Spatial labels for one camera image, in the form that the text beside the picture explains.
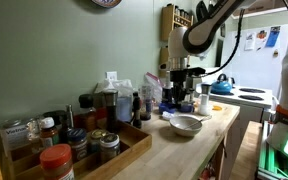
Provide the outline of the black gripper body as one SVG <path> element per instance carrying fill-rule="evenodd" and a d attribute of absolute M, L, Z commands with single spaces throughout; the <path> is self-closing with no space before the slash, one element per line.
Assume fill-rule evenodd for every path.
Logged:
<path fill-rule="evenodd" d="M 183 70 L 171 70 L 170 81 L 173 83 L 172 93 L 173 94 L 186 94 L 188 88 L 184 86 L 184 83 L 188 77 L 199 76 L 206 72 L 201 67 L 183 69 Z"/>

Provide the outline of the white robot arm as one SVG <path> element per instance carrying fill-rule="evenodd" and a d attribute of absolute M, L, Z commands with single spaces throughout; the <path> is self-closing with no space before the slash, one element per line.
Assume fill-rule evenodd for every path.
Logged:
<path fill-rule="evenodd" d="M 183 60 L 189 55 L 200 55 L 206 52 L 213 42 L 216 31 L 228 17 L 241 7 L 244 0 L 220 0 L 210 11 L 191 27 L 179 27 L 169 34 L 168 51 L 171 60 Z M 203 68 L 179 68 L 171 71 L 171 81 L 177 93 L 184 93 L 183 82 L 188 74 L 209 76 L 229 66 L 233 75 L 239 78 L 242 85 L 272 85 L 280 83 L 281 93 L 288 96 L 288 54 L 279 66 L 270 63 L 271 58 L 265 55 L 245 54 L 235 56 L 240 40 L 243 12 L 240 11 L 235 46 L 228 60 L 217 70 L 207 73 Z"/>

